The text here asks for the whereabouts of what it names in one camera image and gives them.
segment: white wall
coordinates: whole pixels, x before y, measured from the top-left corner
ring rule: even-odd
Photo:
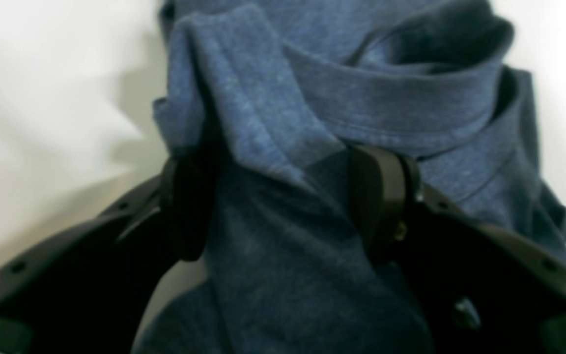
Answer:
[[[566,0],[494,5],[517,26],[510,63],[535,73],[544,175],[566,204]],[[0,0],[0,265],[159,172],[157,6]]]

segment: clamp jaw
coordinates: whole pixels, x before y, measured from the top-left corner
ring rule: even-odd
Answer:
[[[130,352],[160,278],[203,252],[214,150],[169,159],[96,219],[0,268],[0,352]],[[469,219],[411,159],[352,146],[350,214],[371,262],[402,270],[438,354],[566,354],[566,265]]]

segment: blue shirt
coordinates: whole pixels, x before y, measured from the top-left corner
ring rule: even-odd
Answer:
[[[171,154],[226,142],[207,282],[140,354],[431,353],[394,264],[350,222],[346,143],[416,158],[469,215],[566,262],[566,208],[539,177],[530,75],[484,0],[177,0],[162,11]]]

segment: heather blue fabric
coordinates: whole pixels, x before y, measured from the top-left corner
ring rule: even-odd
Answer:
[[[177,0],[162,11],[173,155],[228,150],[210,278],[140,354],[431,353],[399,269],[372,267],[346,213],[346,143],[415,157],[470,215],[566,262],[566,208],[539,177],[530,75],[484,0]]]

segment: white background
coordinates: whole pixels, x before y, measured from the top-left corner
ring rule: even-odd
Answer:
[[[516,25],[508,62],[535,74],[543,174],[566,204],[566,0],[493,3]],[[0,265],[159,172],[158,6],[0,0]],[[196,267],[182,285],[202,280]]]

